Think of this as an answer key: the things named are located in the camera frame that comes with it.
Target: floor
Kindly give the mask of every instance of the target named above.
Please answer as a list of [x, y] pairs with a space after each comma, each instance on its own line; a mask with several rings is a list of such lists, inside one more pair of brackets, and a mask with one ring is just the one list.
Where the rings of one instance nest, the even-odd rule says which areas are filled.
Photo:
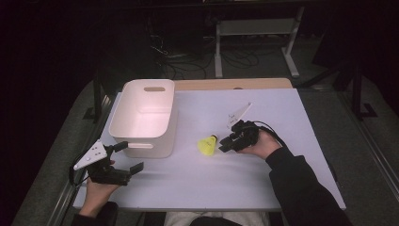
[[[287, 77], [296, 86], [325, 70], [311, 63], [320, 38], [299, 37], [292, 56], [300, 76], [292, 78], [280, 51], [285, 42], [286, 37], [280, 36], [235, 37], [222, 40], [224, 78]], [[164, 77], [215, 78], [214, 41], [205, 39], [204, 49], [206, 51], [203, 57], [169, 50], [173, 54], [158, 59], [163, 65]], [[385, 104], [378, 88], [364, 78], [362, 102], [371, 104], [378, 117], [358, 121], [348, 107], [352, 95], [350, 86], [346, 91], [335, 91], [331, 86], [335, 76], [336, 74], [333, 74], [312, 88], [299, 89], [298, 92], [324, 155], [338, 177], [337, 185], [347, 206], [345, 212], [354, 225], [397, 225], [398, 198], [390, 186], [390, 178], [385, 176], [386, 173], [382, 173], [384, 167], [375, 160], [375, 149], [381, 153], [380, 156], [386, 157], [393, 175], [399, 172], [399, 153], [396, 152], [399, 145], [398, 118]], [[86, 141], [82, 138], [75, 138], [93, 130], [92, 122], [82, 120], [87, 108], [91, 106], [92, 85], [88, 84], [76, 100], [14, 225], [27, 225], [28, 219], [29, 225], [45, 225], [49, 222], [49, 218], [54, 218], [55, 203], [62, 187], [67, 183], [67, 173], [65, 170], [61, 171], [58, 178], [55, 178], [57, 175], [55, 172], [45, 169], [54, 164], [65, 165], [66, 169], [74, 158], [72, 154], [76, 153], [74, 149], [85, 144]], [[65, 157], [63, 158], [65, 160], [55, 163], [52, 158], [56, 157]], [[42, 201], [39, 185], [49, 180], [56, 180], [62, 186], [50, 188], [49, 199]], [[40, 210], [32, 208], [38, 203], [42, 206]], [[61, 220], [62, 225], [70, 225], [74, 213], [76, 210], [70, 208], [65, 218]], [[117, 225], [137, 225], [137, 223], [139, 225], [139, 217], [140, 213], [120, 210]]]

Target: white tabletop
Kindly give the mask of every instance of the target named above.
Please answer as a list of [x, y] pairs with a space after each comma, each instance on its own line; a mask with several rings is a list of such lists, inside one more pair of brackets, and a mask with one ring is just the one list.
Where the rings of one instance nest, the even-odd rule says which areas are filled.
[[[144, 162], [144, 170], [111, 196], [110, 201], [119, 207], [138, 211], [279, 210], [268, 177], [270, 168], [262, 159], [219, 149], [213, 156], [205, 156], [197, 149], [197, 141], [211, 134], [228, 136], [228, 115], [252, 102], [243, 120], [263, 121], [273, 127], [294, 155], [305, 155], [319, 182], [345, 208], [296, 89], [176, 91], [174, 101], [179, 117], [171, 156], [138, 159], [128, 158], [124, 152], [111, 156], [119, 170]], [[110, 118], [101, 137], [104, 145], [116, 143], [108, 133]], [[81, 207], [85, 195], [86, 185], [82, 185], [73, 206]]]

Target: dark background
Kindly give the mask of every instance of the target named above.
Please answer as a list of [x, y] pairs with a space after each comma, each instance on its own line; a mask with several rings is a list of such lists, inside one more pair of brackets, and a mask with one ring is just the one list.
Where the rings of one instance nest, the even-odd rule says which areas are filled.
[[[335, 1], [333, 8], [307, 8], [300, 33], [326, 34], [314, 59], [317, 64], [332, 67], [355, 55], [362, 73], [399, 114], [399, 20], [393, 2]], [[11, 223], [74, 100], [94, 74], [102, 76], [108, 93], [143, 73], [154, 78], [161, 74], [153, 62], [147, 12], [87, 12], [76, 10], [78, 6], [62, 0], [7, 0], [0, 5], [1, 225]], [[172, 13], [174, 18], [158, 14], [155, 21], [168, 22], [157, 29], [172, 41], [187, 35], [179, 34], [179, 28], [195, 24], [198, 29], [188, 33], [200, 44], [209, 28], [204, 14], [180, 13]]]

